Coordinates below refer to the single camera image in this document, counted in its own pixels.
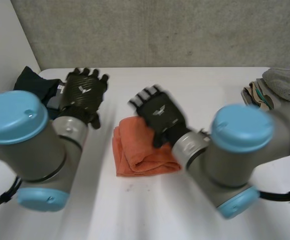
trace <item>white table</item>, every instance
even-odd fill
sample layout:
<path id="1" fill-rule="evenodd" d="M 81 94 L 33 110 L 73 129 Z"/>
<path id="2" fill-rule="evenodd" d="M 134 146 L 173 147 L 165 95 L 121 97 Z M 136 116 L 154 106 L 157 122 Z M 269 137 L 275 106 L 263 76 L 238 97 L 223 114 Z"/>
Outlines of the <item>white table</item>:
<path id="1" fill-rule="evenodd" d="M 71 70 L 47 69 L 40 76 L 64 80 Z M 100 69 L 110 75 L 109 90 L 100 107 L 102 128 L 88 135 L 69 203 L 57 213 L 32 212 L 19 207 L 15 200 L 0 206 L 0 239 L 289 240 L 289 203 L 259 200 L 236 218 L 224 220 L 183 173 L 116 177 L 111 147 L 113 127 L 134 114 L 127 102 L 144 87 L 160 84 L 182 106 L 191 127 L 209 128 L 219 108 L 243 103 L 241 89 L 265 70 Z M 0 193 L 12 179 L 11 171 L 0 163 Z M 290 191 L 290 157 L 258 167 L 251 182 L 264 191 Z"/>

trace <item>gray towel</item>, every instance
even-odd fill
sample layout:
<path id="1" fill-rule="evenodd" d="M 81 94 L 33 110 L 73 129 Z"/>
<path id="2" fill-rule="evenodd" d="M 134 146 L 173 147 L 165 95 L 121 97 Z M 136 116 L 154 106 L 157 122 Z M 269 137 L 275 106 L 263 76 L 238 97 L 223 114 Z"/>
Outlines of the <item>gray towel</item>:
<path id="1" fill-rule="evenodd" d="M 290 69 L 271 68 L 263 73 L 263 79 L 274 93 L 290 101 Z"/>

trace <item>light blue cap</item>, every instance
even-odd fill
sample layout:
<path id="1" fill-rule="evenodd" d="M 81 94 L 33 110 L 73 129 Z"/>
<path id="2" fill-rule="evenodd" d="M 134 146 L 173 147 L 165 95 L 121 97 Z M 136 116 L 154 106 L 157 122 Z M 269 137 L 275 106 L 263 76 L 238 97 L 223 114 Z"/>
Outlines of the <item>light blue cap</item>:
<path id="1" fill-rule="evenodd" d="M 259 198 L 259 196 L 260 193 L 254 186 L 252 186 L 221 204 L 217 207 L 217 210 L 224 218 L 232 219 L 249 208 L 250 205 L 252 205 Z"/>
<path id="2" fill-rule="evenodd" d="M 27 91 L 0 94 L 0 145 L 26 141 L 40 133 L 48 122 L 47 109 Z"/>
<path id="3" fill-rule="evenodd" d="M 17 202 L 21 206 L 40 212 L 62 210 L 68 198 L 68 193 L 51 188 L 24 187 L 17 191 Z"/>
<path id="4" fill-rule="evenodd" d="M 249 153 L 264 147 L 273 137 L 274 123 L 254 106 L 228 105 L 212 123 L 211 139 L 218 147 L 234 153 Z"/>

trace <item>orange towel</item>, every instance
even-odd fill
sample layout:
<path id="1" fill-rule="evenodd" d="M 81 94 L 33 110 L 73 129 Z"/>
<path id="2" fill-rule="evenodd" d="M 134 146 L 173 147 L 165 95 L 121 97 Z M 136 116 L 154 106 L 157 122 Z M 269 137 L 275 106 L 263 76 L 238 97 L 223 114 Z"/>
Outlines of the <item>orange towel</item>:
<path id="1" fill-rule="evenodd" d="M 113 152 L 117 176 L 138 177 L 176 172 L 181 169 L 169 144 L 152 146 L 154 132 L 141 117 L 128 117 L 114 129 Z"/>

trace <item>black cloth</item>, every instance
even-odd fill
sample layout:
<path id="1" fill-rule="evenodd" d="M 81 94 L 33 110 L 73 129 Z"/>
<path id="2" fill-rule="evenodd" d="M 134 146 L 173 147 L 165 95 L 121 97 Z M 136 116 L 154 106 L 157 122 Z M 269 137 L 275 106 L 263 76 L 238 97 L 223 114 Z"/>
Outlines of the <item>black cloth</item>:
<path id="1" fill-rule="evenodd" d="M 35 94 L 47 106 L 48 101 L 56 95 L 59 79 L 46 80 L 25 67 L 14 85 L 14 90 L 23 90 Z"/>

